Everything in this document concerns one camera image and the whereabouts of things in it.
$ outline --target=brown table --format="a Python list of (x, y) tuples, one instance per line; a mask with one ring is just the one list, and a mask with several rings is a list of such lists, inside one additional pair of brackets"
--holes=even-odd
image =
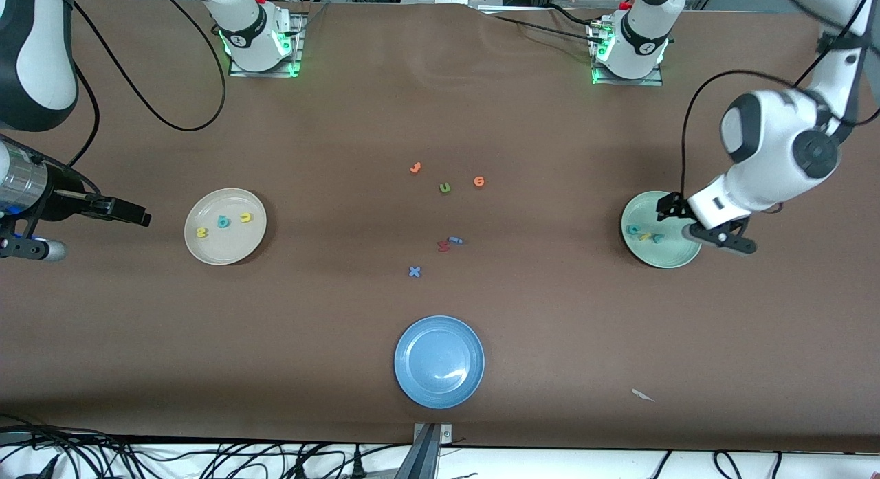
[[(164, 115), (210, 115), (217, 73), (169, 3), (80, 3)], [(331, 5), (300, 78), (230, 79), (219, 121), (185, 134), (148, 114), (76, 18), (103, 113), (78, 168), (154, 219), (44, 223), (67, 260), (3, 262), (0, 404), (117, 433), (387, 442), (450, 421), (468, 444), (877, 451), (880, 124), (850, 137), (830, 181), (753, 220), (754, 257), (651, 269), (619, 237), (630, 197), (678, 185), (697, 85), (733, 68), (794, 78), (816, 29), (685, 13), (665, 87), (608, 87), (577, 40), (463, 6)], [(758, 87), (728, 78), (698, 102), (689, 191), (729, 166), (718, 122)], [(90, 128), (84, 97), (62, 128), (10, 135), (66, 159)], [(218, 268), (182, 228), (223, 187), (260, 195), (271, 225), (257, 256)], [(438, 253), (449, 235), (467, 247)], [(403, 330), (437, 313), (487, 353), (480, 389), (446, 411), (409, 401), (392, 369)]]

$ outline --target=white paper scrap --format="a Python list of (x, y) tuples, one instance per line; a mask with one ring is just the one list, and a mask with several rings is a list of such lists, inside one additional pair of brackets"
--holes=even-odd
[(638, 391), (635, 388), (632, 389), (632, 394), (634, 394), (636, 397), (641, 398), (641, 400), (651, 400), (651, 401), (654, 401), (654, 403), (657, 402), (657, 400), (654, 400), (653, 398), (648, 397), (648, 395), (644, 394), (643, 392)]

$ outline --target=green plate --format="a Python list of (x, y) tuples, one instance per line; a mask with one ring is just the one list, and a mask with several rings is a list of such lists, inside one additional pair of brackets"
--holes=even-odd
[[(623, 210), (620, 219), (620, 234), (623, 241), (635, 257), (654, 268), (680, 268), (694, 260), (702, 247), (681, 235), (681, 230), (691, 223), (692, 219), (668, 218), (657, 221), (657, 201), (669, 192), (651, 190), (633, 197)], [(640, 234), (663, 234), (665, 237), (659, 244), (654, 241), (639, 240), (639, 235), (626, 233), (626, 226), (637, 225)]]

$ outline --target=plate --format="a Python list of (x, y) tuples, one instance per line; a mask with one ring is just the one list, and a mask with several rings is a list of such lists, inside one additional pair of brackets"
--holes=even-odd
[(400, 336), (394, 373), (412, 401), (428, 409), (464, 403), (483, 379), (486, 358), (477, 334), (450, 316), (417, 320)]
[[(651, 190), (633, 197), (620, 218), (620, 234), (623, 234), (623, 241), (632, 254), (643, 263), (654, 268), (673, 269), (694, 260), (702, 246), (681, 234), (686, 225), (695, 223), (694, 220), (668, 218), (657, 221), (657, 201), (667, 194), (669, 192)], [(639, 226), (642, 234), (663, 234), (665, 237), (659, 244), (654, 244), (650, 238), (641, 241), (638, 235), (626, 232), (626, 226), (629, 225)]]
[(221, 188), (192, 207), (183, 237), (196, 259), (222, 266), (250, 256), (266, 235), (266, 223), (266, 208), (256, 195), (242, 188)]

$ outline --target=white floor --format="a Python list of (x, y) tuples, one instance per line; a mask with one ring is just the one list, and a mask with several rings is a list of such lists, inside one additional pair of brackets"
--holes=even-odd
[[(257, 453), (266, 445), (255, 445), (246, 450)], [(362, 451), (376, 445), (365, 445)], [(0, 448), (0, 457), (12, 451), (13, 447)], [(144, 459), (160, 477), (195, 479), (200, 477), (205, 467), (214, 458), (217, 447), (211, 445), (151, 445), (136, 447), (148, 451), (154, 457), (172, 457), (188, 451), (205, 450), (212, 454), (197, 455), (173, 461), (173, 463), (152, 463)], [(285, 451), (295, 454), (298, 445), (286, 445)], [(352, 445), (333, 445), (324, 450), (340, 450), (347, 458), (352, 457)], [(392, 448), (364, 457), (367, 472), (396, 469), (406, 455), (407, 447)], [(534, 449), (496, 449), (496, 448), (450, 448), (443, 449), (437, 479), (460, 479), (471, 476), (475, 479), (518, 479), (518, 478), (583, 478), (583, 479), (649, 479), (654, 475), (657, 464), (664, 452), (655, 451), (600, 451), (600, 450), (534, 450)], [(15, 479), (25, 474), (40, 472), (42, 467), (57, 453), (53, 450), (31, 451), (24, 449), (0, 463), (0, 479)], [(742, 479), (770, 479), (776, 455), (772, 453), (732, 453)], [(54, 479), (75, 479), (66, 455), (60, 455)], [(212, 477), (227, 477), (245, 458), (229, 460)], [(281, 457), (261, 458), (262, 467), (249, 467), (234, 477), (242, 479), (265, 479), (280, 477), (282, 470), (292, 466), (292, 458), (284, 463)], [(306, 476), (322, 479), (342, 461), (342, 455), (316, 456), (305, 464)], [(733, 469), (722, 459), (720, 461), (728, 476), (736, 479)], [(82, 479), (92, 479), (94, 473), (79, 463)], [(880, 456), (850, 454), (784, 454), (778, 479), (871, 479), (880, 471)], [(129, 477), (120, 461), (114, 461), (113, 472), (116, 477)], [(351, 472), (348, 466), (344, 470)], [(717, 472), (712, 460), (712, 452), (674, 452), (660, 475), (662, 479), (695, 479), (723, 477)]]

